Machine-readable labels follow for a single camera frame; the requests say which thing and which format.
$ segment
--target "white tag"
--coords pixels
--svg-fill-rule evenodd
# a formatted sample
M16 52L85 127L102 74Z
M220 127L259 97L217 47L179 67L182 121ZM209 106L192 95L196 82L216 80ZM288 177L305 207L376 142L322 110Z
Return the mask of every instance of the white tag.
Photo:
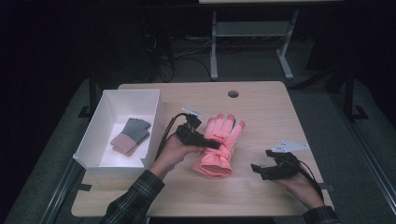
M203 114L201 114L200 112L198 112L198 111L196 111L196 110L189 109L189 108L187 108L186 106L184 106L184 107L181 108L181 109L184 110L184 111L187 111L187 112L189 112L190 114L193 114L193 115L195 115L195 116L197 116L197 117L199 117L199 118L201 118L201 119L204 118L204 115L203 115Z
M273 152L291 152L300 149L309 148L308 144L293 143L284 140L280 140L280 143L272 148Z

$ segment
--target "plaid shirt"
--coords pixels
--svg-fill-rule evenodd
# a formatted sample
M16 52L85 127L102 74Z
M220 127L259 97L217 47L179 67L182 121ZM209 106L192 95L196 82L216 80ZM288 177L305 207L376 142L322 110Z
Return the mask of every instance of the plaid shirt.
M108 206L100 223L143 223L149 206L164 186L161 179L146 170L125 194Z
M165 184L149 170L143 172L128 191L113 201L100 223L143 223L149 206ZM315 208L304 213L307 224L341 223L330 206Z

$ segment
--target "table top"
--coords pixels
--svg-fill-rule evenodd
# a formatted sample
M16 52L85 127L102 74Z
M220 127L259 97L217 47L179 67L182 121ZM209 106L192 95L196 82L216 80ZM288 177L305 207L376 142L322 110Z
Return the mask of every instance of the table top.
M119 89L161 90L166 123L184 112L181 108L186 106L205 114L201 119L203 124L197 129L200 133L204 132L207 120L218 113L232 113L246 123L233 154L231 177L209 179L199 175L191 169L199 155L190 154L165 178L165 187L148 210L148 217L276 217L299 216L306 211L282 187L263 181L250 168L251 163L263 167L276 165L265 155L265 149L276 146L280 140L307 143L282 82L124 84ZM237 91L238 97L230 97L229 91ZM170 133L183 122L184 119L177 119ZM293 154L311 168L319 183L323 182L310 149ZM133 182L132 179L95 179L85 174L82 184L92 188L78 192L73 215L103 216L108 204ZM325 203L332 206L327 190L323 190L323 195Z

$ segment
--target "white box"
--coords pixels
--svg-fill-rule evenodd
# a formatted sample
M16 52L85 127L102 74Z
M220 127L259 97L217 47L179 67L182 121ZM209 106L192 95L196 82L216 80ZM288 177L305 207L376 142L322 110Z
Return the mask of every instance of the white box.
M131 157L112 149L110 141L128 118L151 124L150 135ZM154 163L165 129L160 90L108 90L93 114L73 158L95 178L138 178Z

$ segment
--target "finger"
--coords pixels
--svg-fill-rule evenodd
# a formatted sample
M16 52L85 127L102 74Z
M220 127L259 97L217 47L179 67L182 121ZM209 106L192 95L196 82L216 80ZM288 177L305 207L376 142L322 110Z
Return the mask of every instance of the finger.
M216 117L215 124L213 126L213 131L215 133L220 132L221 128L223 126L223 123L224 123L224 115L223 114L218 114L218 116Z
M234 138L238 138L242 130L245 128L245 125L245 122L243 120L240 120L238 124L233 128L233 131L230 135Z
M224 121L224 125L222 127L222 131L226 134L229 134L233 129L233 122L235 121L235 116L232 114L227 115L227 119Z
M188 146L185 149L186 149L187 153L204 151L203 147L195 147L195 146Z
M208 137L212 133L213 126L215 125L215 121L216 121L216 119L214 119L214 118L210 118L207 121L204 137Z

